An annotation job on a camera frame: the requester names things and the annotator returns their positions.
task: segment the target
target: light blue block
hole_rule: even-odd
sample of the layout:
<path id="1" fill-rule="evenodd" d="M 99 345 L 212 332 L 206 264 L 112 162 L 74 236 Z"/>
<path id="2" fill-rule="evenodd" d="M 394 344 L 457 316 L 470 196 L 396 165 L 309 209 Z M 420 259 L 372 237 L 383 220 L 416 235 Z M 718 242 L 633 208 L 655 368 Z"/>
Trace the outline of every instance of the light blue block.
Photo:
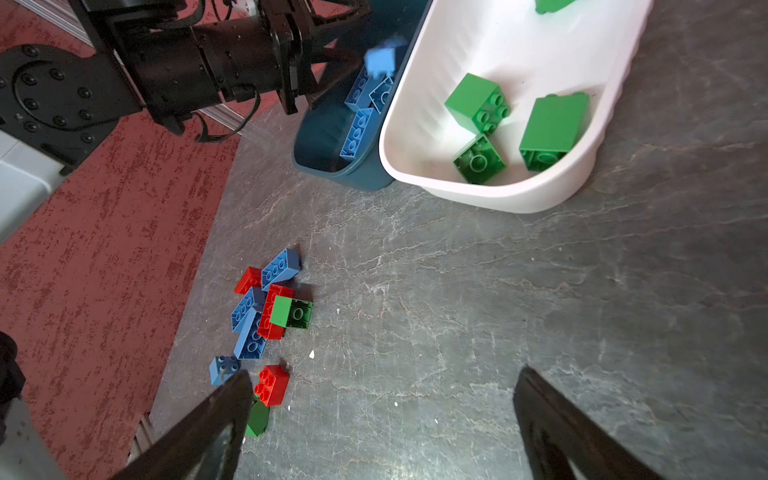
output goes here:
<path id="1" fill-rule="evenodd" d="M 349 91 L 349 95 L 346 96 L 344 103 L 352 111 L 370 107 L 371 92 L 378 84 L 379 82 L 368 75 L 368 71 L 365 68 L 361 69 L 360 73 L 357 75 L 355 84 L 352 86 L 352 90 Z"/>
<path id="2" fill-rule="evenodd" d="M 389 92 L 395 84 L 392 77 L 387 77 L 381 82 L 374 91 L 371 92 L 371 102 L 373 107 L 381 114 L 384 113 L 384 106 L 389 102 Z"/>
<path id="3" fill-rule="evenodd" d="M 240 369 L 240 361 L 233 356 L 217 356 L 210 363 L 210 384 L 219 386 L 232 378 L 232 375 Z"/>
<path id="4" fill-rule="evenodd" d="M 237 304 L 235 310 L 232 311 L 232 331 L 240 333 L 242 331 L 241 322 L 246 313 L 248 313 L 248 309 L 253 307 L 257 312 L 263 312 L 265 302 L 265 292 L 254 290 L 253 287 L 249 288 L 243 299 Z"/>
<path id="5" fill-rule="evenodd" d="M 261 290 L 266 292 L 273 283 L 290 280 L 299 271 L 299 254 L 292 248 L 286 248 L 261 270 Z"/>
<path id="6" fill-rule="evenodd" d="M 248 314 L 243 319 L 243 331 L 235 344 L 233 353 L 240 360 L 260 359 L 264 353 L 266 339 L 257 332 L 261 323 L 261 313 L 255 309 L 248 310 Z"/>
<path id="7" fill-rule="evenodd" d="M 353 161 L 366 151 L 376 136 L 380 116 L 381 114 L 375 108 L 361 108 L 357 111 L 352 127 L 349 128 L 349 133 L 344 140 L 341 158 Z"/>
<path id="8" fill-rule="evenodd" d="M 394 77 L 406 56 L 408 42 L 392 37 L 366 52 L 366 70 L 373 78 Z"/>

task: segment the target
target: bolt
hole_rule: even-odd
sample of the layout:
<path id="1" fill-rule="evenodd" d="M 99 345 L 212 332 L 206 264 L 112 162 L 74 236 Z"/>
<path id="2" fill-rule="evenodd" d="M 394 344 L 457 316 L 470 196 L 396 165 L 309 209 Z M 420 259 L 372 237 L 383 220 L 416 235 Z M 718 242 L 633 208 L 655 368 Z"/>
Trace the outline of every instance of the bolt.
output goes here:
<path id="1" fill-rule="evenodd" d="M 64 72 L 59 70 L 58 68 L 52 68 L 48 73 L 51 75 L 51 78 L 53 78 L 54 80 L 59 80 L 59 81 L 64 80 Z"/>
<path id="2" fill-rule="evenodd" d="M 38 56 L 38 49 L 35 48 L 32 45 L 24 45 L 22 47 L 22 53 L 24 55 L 27 55 L 28 57 L 37 57 Z"/>
<path id="3" fill-rule="evenodd" d="M 22 81 L 30 87 L 38 84 L 38 79 L 28 73 L 22 75 Z"/>

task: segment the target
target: red floor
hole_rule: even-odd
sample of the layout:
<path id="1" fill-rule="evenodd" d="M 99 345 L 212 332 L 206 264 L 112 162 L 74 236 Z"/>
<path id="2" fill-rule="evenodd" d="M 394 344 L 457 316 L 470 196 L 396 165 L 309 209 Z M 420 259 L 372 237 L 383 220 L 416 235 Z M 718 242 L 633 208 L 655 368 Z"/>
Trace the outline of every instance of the red floor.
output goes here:
<path id="1" fill-rule="evenodd" d="M 90 53 L 11 0 L 0 18 L 0 50 Z M 163 374 L 239 141 L 201 146 L 188 129 L 178 138 L 147 114 L 124 118 L 0 246 L 0 329 L 19 345 L 35 426 L 70 478 L 124 466 Z"/>

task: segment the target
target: red block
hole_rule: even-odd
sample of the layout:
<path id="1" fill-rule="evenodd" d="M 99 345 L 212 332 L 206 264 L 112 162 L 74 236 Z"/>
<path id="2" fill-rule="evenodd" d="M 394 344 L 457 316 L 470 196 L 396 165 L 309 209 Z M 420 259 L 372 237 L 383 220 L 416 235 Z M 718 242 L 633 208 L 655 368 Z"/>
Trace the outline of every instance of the red block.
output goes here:
<path id="1" fill-rule="evenodd" d="M 243 278 L 237 282 L 235 293 L 238 295 L 245 295 L 248 293 L 248 289 L 252 286 L 261 288 L 261 270 L 249 266 L 248 270 L 243 274 Z"/>
<path id="2" fill-rule="evenodd" d="M 267 365 L 259 373 L 259 385 L 253 389 L 253 393 L 259 396 L 264 405 L 274 407 L 283 403 L 287 387 L 288 374 L 279 365 Z"/>
<path id="3" fill-rule="evenodd" d="M 293 298 L 293 289 L 287 286 L 270 285 L 270 290 L 266 293 L 266 302 L 264 302 L 264 311 L 261 314 L 261 323 L 259 329 L 256 331 L 259 335 L 267 340 L 279 340 L 283 338 L 285 329 L 280 325 L 274 325 L 270 322 L 272 317 L 272 308 L 275 306 L 275 297 L 287 296 Z"/>

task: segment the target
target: black cable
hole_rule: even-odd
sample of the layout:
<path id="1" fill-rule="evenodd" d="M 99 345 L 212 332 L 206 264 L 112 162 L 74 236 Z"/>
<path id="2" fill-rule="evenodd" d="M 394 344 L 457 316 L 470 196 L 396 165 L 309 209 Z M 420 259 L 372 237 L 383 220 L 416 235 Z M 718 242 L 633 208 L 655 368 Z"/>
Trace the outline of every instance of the black cable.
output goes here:
<path id="1" fill-rule="evenodd" d="M 222 22 L 223 20 L 219 16 L 219 9 L 216 8 L 216 0 L 210 0 L 210 3 L 214 6 L 214 15 L 216 15 L 216 20 L 218 20 L 219 22 Z M 229 8 L 227 9 L 227 16 L 224 17 L 224 20 L 229 20 L 230 17 L 232 16 L 232 1 L 231 0 L 229 0 L 229 1 L 224 0 L 223 3 L 225 5 L 229 5 Z"/>
<path id="2" fill-rule="evenodd" d="M 256 110 L 259 109 L 259 105 L 261 105 L 261 95 L 256 93 L 256 101 L 253 103 L 253 108 L 250 110 L 250 113 L 247 117 L 243 119 L 243 122 L 232 130 L 230 133 L 226 135 L 209 135 L 208 134 L 208 125 L 205 123 L 205 119 L 203 118 L 203 115 L 199 114 L 198 112 L 194 112 L 195 115 L 197 115 L 201 122 L 203 122 L 203 131 L 200 132 L 199 135 L 197 135 L 197 138 L 195 138 L 195 141 L 198 144 L 220 144 L 223 141 L 226 141 L 230 137 L 232 137 L 235 134 L 238 134 L 245 125 L 250 121 L 250 119 L 253 117 L 253 115 L 256 113 Z"/>
<path id="3" fill-rule="evenodd" d="M 173 30 L 174 28 L 186 28 L 197 25 L 205 15 L 205 0 L 199 0 L 197 8 L 188 17 L 173 22 L 162 22 L 155 25 L 158 30 Z"/>

